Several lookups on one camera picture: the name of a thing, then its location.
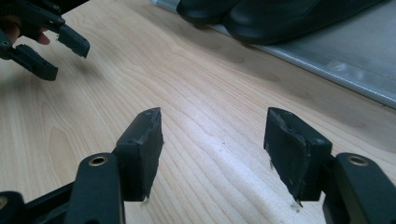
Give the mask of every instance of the black shoe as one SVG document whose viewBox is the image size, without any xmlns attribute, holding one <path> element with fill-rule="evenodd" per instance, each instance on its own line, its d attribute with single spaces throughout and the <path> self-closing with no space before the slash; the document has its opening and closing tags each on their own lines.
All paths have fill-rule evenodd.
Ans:
<svg viewBox="0 0 396 224">
<path fill-rule="evenodd" d="M 194 24 L 215 24 L 240 0 L 180 0 L 177 13 Z"/>
<path fill-rule="evenodd" d="M 224 18 L 235 39 L 269 45 L 352 16 L 382 0 L 241 0 Z"/>
</svg>

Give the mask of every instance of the table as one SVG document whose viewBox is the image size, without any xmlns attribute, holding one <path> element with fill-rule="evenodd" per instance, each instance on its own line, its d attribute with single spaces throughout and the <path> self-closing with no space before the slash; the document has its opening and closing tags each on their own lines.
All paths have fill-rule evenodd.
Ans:
<svg viewBox="0 0 396 224">
<path fill-rule="evenodd" d="M 89 39 L 79 58 L 49 34 L 33 47 L 59 67 L 40 80 L 0 62 L 0 191 L 26 202 L 111 151 L 141 111 L 159 106 L 164 145 L 149 200 L 127 223 L 325 223 L 299 208 L 262 148 L 269 106 L 377 162 L 396 183 L 396 112 L 294 65 L 138 0 L 94 0 L 64 15 Z"/>
</svg>

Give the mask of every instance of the gray metal surface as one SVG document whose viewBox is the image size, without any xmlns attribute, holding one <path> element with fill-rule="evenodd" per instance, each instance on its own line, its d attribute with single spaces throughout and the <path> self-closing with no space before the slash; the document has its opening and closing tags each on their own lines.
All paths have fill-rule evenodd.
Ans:
<svg viewBox="0 0 396 224">
<path fill-rule="evenodd" d="M 176 12 L 179 0 L 153 0 Z M 228 34 L 222 25 L 212 28 Z M 396 0 L 289 42 L 255 46 L 396 109 Z"/>
</svg>

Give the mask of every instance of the black object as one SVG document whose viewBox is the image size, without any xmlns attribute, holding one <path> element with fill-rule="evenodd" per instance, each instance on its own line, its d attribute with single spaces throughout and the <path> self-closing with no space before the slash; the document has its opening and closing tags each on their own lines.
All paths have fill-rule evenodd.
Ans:
<svg viewBox="0 0 396 224">
<path fill-rule="evenodd" d="M 215 24 L 240 0 L 180 0 L 177 13 L 194 24 Z"/>
<path fill-rule="evenodd" d="M 125 223 L 123 201 L 149 196 L 163 148 L 160 108 L 140 113 L 112 153 L 84 159 L 76 181 L 29 203 L 0 192 L 0 224 Z"/>
<path fill-rule="evenodd" d="M 62 14 L 87 1 L 6 0 L 0 3 L 0 17 L 15 15 L 21 18 L 21 35 L 33 40 L 38 39 L 40 28 L 51 30 L 59 34 L 58 40 L 61 43 L 77 55 L 86 58 L 90 43 L 65 24 Z M 13 60 L 42 79 L 55 80 L 58 68 L 41 58 L 33 49 L 26 45 L 12 48 L 10 39 L 2 30 L 0 42 L 0 58 Z"/>
<path fill-rule="evenodd" d="M 352 153 L 332 156 L 332 143 L 289 111 L 268 109 L 264 148 L 296 202 L 326 194 L 327 223 L 396 222 L 396 188 L 378 165 Z"/>
<path fill-rule="evenodd" d="M 241 0 L 224 18 L 235 39 L 269 45 L 344 20 L 381 0 Z"/>
</svg>

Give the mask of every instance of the light wood tabletop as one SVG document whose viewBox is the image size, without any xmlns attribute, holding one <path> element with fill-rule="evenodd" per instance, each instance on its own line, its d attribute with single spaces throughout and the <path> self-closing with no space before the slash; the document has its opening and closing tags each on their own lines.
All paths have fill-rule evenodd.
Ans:
<svg viewBox="0 0 396 224">
<path fill-rule="evenodd" d="M 263 149 L 269 106 L 377 162 L 396 183 L 396 112 L 148 0 L 91 0 L 64 15 L 91 43 L 87 59 L 49 33 L 57 80 L 0 62 L 0 191 L 26 202 L 74 181 L 85 157 L 113 150 L 134 117 L 163 113 L 151 195 L 127 223 L 325 223 L 297 206 Z"/>
</svg>

